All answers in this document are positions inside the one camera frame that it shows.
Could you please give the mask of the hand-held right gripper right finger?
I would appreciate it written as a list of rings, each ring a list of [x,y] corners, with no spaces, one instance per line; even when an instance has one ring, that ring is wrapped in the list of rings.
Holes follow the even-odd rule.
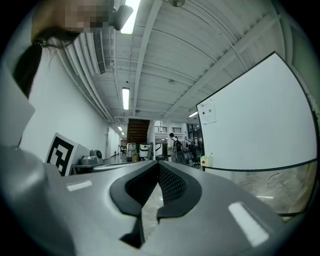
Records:
[[[184,216],[162,218],[142,245],[153,256],[248,255],[268,246],[285,223],[270,206],[219,175],[161,161],[173,171],[194,178],[202,193]]]

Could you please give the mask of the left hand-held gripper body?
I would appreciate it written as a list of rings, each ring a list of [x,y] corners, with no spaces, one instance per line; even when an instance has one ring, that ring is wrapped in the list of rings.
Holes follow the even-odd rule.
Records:
[[[90,149],[56,132],[51,141],[45,162],[55,165],[61,176],[74,175],[73,165],[79,165],[83,156],[89,156]]]

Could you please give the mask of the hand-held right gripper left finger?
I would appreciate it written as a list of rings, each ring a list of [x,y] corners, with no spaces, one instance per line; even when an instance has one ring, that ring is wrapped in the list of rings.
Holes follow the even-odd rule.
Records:
[[[62,177],[53,172],[59,256],[157,256],[156,235],[145,239],[140,200],[153,191],[156,161]]]

